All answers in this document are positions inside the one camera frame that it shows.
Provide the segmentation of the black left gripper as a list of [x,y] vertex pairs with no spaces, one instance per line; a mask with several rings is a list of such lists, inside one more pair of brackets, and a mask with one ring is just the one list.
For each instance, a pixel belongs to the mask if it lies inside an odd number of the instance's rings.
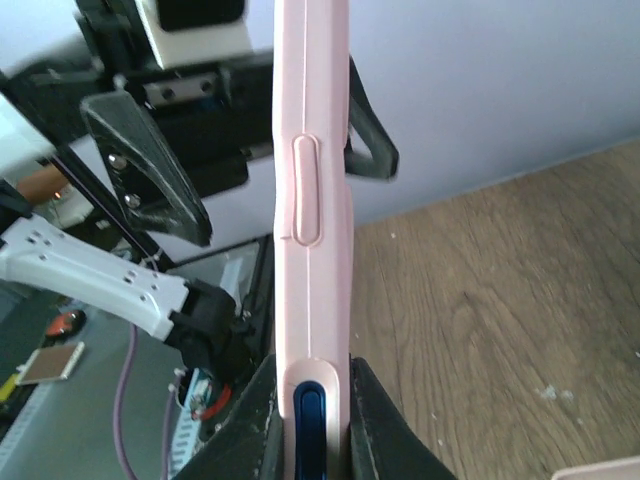
[[271,142],[272,74],[271,51],[167,70],[62,53],[10,73],[9,95],[57,145],[89,131],[132,229],[205,247],[200,196],[245,184],[250,149]]

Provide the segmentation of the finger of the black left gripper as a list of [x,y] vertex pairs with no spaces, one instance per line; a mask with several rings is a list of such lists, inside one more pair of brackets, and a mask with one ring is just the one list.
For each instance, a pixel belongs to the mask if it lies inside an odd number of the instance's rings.
[[369,149],[365,155],[355,151],[350,136],[344,150],[346,173],[376,180],[396,176],[399,151],[375,114],[353,58],[349,65],[349,126]]

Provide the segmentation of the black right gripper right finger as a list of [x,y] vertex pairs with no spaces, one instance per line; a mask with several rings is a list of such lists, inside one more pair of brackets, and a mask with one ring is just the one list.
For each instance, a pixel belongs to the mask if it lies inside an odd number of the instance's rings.
[[350,442],[354,479],[455,478],[411,430],[361,357],[351,360]]

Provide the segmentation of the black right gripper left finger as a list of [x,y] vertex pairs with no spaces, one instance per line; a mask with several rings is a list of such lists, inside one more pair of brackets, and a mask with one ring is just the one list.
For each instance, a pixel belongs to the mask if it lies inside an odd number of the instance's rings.
[[283,426],[276,360],[264,359],[221,429],[176,475],[178,480],[278,480],[283,477]]

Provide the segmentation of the blue smartphone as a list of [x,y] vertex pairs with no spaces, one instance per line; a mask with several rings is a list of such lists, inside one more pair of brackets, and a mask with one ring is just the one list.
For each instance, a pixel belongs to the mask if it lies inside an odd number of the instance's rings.
[[298,385],[293,397],[295,417],[295,479],[327,479],[326,400],[315,381]]

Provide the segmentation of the pink ring-stand phone case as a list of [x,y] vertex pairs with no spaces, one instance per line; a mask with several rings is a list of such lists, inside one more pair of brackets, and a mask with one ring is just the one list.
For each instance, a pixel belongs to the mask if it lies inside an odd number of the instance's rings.
[[345,1],[275,4],[274,319],[287,479],[295,479],[294,391],[306,381],[325,390],[327,479],[345,479],[350,470],[348,30]]

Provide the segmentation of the plain pink phone case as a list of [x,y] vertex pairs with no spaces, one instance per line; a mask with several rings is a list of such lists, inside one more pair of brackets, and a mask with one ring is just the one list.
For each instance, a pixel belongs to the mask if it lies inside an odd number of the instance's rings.
[[640,480],[640,456],[598,462],[557,471],[552,480]]

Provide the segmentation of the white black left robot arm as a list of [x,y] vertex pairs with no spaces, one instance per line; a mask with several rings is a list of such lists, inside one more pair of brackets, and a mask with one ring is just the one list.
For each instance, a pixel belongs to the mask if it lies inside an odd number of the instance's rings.
[[[131,226],[207,244],[211,222],[167,143],[168,127],[149,114],[147,87],[173,82],[190,92],[208,83],[221,94],[215,110],[199,109],[196,131],[230,125],[259,108],[272,120],[276,178],[274,308],[276,378],[282,395],[345,390],[350,382],[348,327],[353,255],[350,175],[388,179],[398,153],[373,112],[348,56],[269,53],[199,69],[137,71],[120,87],[84,96],[91,134],[124,160],[112,181],[143,178],[161,200],[129,209]],[[114,257],[67,236],[2,188],[1,276],[86,302],[129,321],[180,351],[190,368],[223,382],[242,373],[248,352],[221,327],[231,298],[176,276]]]

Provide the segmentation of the light blue slotted strip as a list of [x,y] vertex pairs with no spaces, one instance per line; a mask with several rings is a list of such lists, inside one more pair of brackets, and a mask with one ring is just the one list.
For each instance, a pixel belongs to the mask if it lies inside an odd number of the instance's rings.
[[206,373],[194,369],[184,372],[180,379],[179,387],[170,387],[176,418],[170,430],[167,461],[169,479],[175,479],[200,448],[201,416],[212,405],[213,385]]

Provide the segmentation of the red black computer mouse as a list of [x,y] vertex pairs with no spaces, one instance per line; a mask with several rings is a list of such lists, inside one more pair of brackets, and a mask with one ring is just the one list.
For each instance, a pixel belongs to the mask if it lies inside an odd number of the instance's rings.
[[70,310],[56,316],[45,331],[45,337],[50,340],[61,340],[76,335],[87,320],[83,310]]

